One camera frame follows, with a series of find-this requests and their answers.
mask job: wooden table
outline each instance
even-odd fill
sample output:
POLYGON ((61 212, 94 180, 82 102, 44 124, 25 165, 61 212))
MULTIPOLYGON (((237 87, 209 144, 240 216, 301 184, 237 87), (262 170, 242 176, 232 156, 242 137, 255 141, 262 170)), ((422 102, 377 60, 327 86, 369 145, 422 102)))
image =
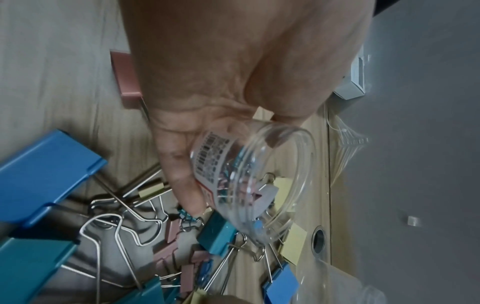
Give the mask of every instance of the wooden table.
MULTIPOLYGON (((128 50, 115 0, 0 2, 0 160, 60 128, 108 159, 104 171, 113 186, 128 183, 157 162, 140 111, 121 106, 110 49, 128 50)), ((255 117, 269 119, 270 113, 260 109, 255 117)), ((304 127, 313 134, 318 162, 298 214, 297 223, 309 232, 296 269, 299 281, 313 269, 310 238, 318 225, 325 229, 324 258, 330 261, 328 129, 323 111, 304 127)), ((76 194, 90 197, 101 192, 90 181, 76 194)), ((239 254, 229 293, 261 303, 260 283, 265 278, 264 263, 254 265, 248 255, 239 254)), ((308 294, 312 300, 299 300, 315 302, 314 293, 308 294)))

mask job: barcode label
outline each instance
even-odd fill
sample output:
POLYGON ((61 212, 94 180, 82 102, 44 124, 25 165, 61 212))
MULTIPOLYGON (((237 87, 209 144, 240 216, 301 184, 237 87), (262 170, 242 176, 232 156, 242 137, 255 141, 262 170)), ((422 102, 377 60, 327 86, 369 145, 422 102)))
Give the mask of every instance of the barcode label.
POLYGON ((213 197, 209 198, 215 200, 214 203, 217 200, 220 172, 225 157, 234 141, 234 138, 222 136, 214 132, 208 133, 204 137, 193 162, 195 178, 201 185, 211 191, 213 197))

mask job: gray wall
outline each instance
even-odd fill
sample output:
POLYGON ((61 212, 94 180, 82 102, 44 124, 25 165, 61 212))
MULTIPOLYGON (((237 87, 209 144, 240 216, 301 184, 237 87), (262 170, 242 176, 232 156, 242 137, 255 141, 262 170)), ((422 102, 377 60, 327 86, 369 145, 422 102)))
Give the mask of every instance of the gray wall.
POLYGON ((478 1, 401 0, 373 20, 366 96, 330 102, 370 138, 331 190, 332 261, 391 304, 480 302, 479 33, 478 1))

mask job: white box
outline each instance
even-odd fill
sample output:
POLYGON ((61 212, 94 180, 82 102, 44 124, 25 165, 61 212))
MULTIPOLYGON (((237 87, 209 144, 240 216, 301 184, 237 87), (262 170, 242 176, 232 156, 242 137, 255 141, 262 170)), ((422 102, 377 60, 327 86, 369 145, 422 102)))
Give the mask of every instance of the white box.
POLYGON ((350 71, 344 77, 334 93, 348 100, 365 95, 364 89, 364 47, 355 56, 350 71))

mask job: jar mouth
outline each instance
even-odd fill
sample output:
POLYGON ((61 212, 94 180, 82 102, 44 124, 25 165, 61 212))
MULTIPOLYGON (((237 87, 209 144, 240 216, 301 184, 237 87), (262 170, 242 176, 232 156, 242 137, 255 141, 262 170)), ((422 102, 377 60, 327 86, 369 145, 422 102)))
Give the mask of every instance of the jar mouth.
POLYGON ((232 173, 229 187, 231 202, 230 218, 240 231, 247 233, 254 242, 269 244, 282 237, 292 225, 297 208, 302 204, 302 196, 311 184, 312 168, 315 167, 316 151, 309 131, 273 123, 263 126, 243 146, 238 155, 236 170, 232 173), (252 202, 256 194, 259 179, 266 173, 282 175, 282 172, 269 172, 269 160, 276 151, 288 144, 292 152, 289 160, 296 164, 290 170, 291 188, 280 207, 275 202, 260 215, 258 207, 252 202))

